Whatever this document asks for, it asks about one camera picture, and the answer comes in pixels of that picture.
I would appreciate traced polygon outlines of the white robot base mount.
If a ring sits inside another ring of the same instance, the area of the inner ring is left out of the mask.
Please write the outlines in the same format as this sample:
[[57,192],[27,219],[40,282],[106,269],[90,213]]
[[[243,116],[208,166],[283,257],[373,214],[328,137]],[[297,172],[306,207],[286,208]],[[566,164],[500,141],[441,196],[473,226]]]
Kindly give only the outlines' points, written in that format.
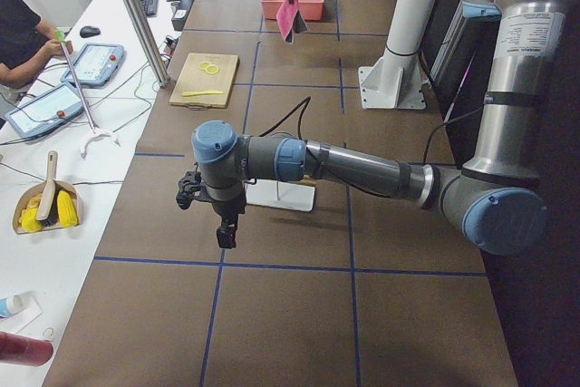
[[366,110],[424,110],[419,52],[436,0],[397,0],[383,55],[359,68]]

